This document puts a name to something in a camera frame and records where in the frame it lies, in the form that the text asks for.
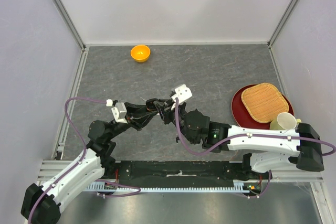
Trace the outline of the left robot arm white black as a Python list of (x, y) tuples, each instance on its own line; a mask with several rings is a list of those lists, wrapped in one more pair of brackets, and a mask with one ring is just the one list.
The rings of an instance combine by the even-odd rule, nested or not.
[(115, 159), (113, 138), (129, 128), (141, 130), (157, 115), (157, 99), (144, 105), (108, 99), (113, 119), (96, 120), (89, 126), (89, 142), (66, 168), (42, 185), (31, 184), (25, 192), (21, 214), (28, 223), (57, 223), (68, 205), (97, 179), (111, 178)]

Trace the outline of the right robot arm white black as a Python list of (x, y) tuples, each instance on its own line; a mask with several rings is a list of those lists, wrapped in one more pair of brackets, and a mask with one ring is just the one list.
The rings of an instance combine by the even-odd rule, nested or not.
[(248, 161), (240, 166), (248, 179), (258, 173), (295, 166), (308, 172), (324, 170), (320, 137), (311, 125), (299, 123), (290, 130), (258, 130), (213, 122), (198, 110), (186, 112), (184, 105), (154, 101), (164, 123), (176, 126), (183, 145), (202, 144), (203, 154), (211, 151), (251, 150)]

